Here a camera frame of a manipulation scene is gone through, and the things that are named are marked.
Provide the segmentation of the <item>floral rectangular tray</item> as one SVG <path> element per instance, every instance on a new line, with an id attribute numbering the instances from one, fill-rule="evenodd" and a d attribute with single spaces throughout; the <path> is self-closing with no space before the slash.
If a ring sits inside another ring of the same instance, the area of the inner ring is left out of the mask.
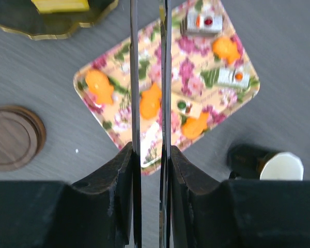
<path id="1" fill-rule="evenodd" d="M 181 33 L 182 20 L 188 12 L 214 12 L 223 16 L 223 30 L 213 37 L 185 36 Z M 241 58 L 232 64 L 212 51 L 212 43 L 226 36 L 237 44 Z M 121 149 L 132 138 L 130 90 L 130 39 L 125 39 L 97 59 L 81 68 L 74 76 L 74 89 L 94 118 L 102 126 L 117 148 Z M 247 89 L 213 86 L 207 88 L 200 73 L 203 70 L 225 67 L 241 68 L 250 74 Z M 105 73 L 114 86 L 113 104 L 98 105 L 88 90 L 85 75 L 91 69 Z M 172 144 L 184 150 L 193 141 L 186 138 L 181 127 L 188 116 L 180 114 L 178 100 L 197 102 L 203 112 L 209 113 L 207 129 L 210 131 L 228 116 L 257 95 L 260 89 L 258 75 L 245 51 L 224 6 L 220 1 L 186 1 L 172 12 Z"/>

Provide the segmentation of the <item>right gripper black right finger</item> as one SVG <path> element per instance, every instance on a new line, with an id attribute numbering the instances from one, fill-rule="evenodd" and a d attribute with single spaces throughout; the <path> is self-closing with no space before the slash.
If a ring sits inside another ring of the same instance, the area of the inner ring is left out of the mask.
<path id="1" fill-rule="evenodd" d="M 174 247 L 310 247 L 310 181 L 218 182 L 172 147 Z"/>

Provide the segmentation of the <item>round wooden coaster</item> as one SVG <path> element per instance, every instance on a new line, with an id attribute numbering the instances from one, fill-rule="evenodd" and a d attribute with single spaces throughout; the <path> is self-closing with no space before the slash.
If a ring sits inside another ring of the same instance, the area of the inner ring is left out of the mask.
<path id="1" fill-rule="evenodd" d="M 0 171 L 26 166 L 43 149 L 46 136 L 44 123 L 33 111 L 0 106 Z"/>

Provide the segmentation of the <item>cream cake slice with kiwi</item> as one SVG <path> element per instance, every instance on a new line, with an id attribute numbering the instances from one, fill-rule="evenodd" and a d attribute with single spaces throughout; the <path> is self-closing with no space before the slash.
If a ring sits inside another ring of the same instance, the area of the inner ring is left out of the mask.
<path id="1" fill-rule="evenodd" d="M 202 105 L 197 102 L 178 100 L 176 103 L 177 110 L 180 114 L 192 118 L 198 118 L 202 112 Z"/>

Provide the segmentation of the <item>silver metal tongs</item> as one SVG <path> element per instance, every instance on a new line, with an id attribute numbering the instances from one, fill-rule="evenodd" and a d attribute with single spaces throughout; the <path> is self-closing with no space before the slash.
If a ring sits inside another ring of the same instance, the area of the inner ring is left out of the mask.
<path id="1" fill-rule="evenodd" d="M 140 103 L 138 72 L 138 24 L 137 1 L 130 1 L 130 76 L 132 113 L 132 167 L 133 167 L 133 237 L 134 246 L 142 247 L 142 187 L 141 187 L 141 142 L 140 142 Z M 167 215 L 169 187 L 167 186 L 167 157 L 161 159 L 159 247 L 170 247 L 171 218 Z"/>

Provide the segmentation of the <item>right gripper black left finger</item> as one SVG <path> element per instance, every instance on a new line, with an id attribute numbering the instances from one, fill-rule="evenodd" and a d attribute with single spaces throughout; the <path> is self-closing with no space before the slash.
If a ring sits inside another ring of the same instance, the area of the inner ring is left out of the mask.
<path id="1" fill-rule="evenodd" d="M 0 181 L 0 247 L 124 247 L 132 214 L 132 144 L 87 177 Z"/>

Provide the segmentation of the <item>yellow triangle cake slice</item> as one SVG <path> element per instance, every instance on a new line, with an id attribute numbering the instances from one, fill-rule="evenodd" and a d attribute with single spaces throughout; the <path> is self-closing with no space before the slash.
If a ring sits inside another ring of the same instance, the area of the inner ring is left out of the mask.
<path id="1" fill-rule="evenodd" d="M 88 0 L 32 0 L 40 13 L 81 12 L 89 10 Z"/>

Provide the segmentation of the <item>chocolate cherry cake slice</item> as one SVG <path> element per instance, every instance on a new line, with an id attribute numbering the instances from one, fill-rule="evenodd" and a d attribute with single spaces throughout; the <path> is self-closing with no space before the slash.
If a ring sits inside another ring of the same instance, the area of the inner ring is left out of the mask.
<path id="1" fill-rule="evenodd" d="M 223 30 L 223 16 L 214 12 L 188 12 L 181 29 L 187 35 L 216 35 Z"/>

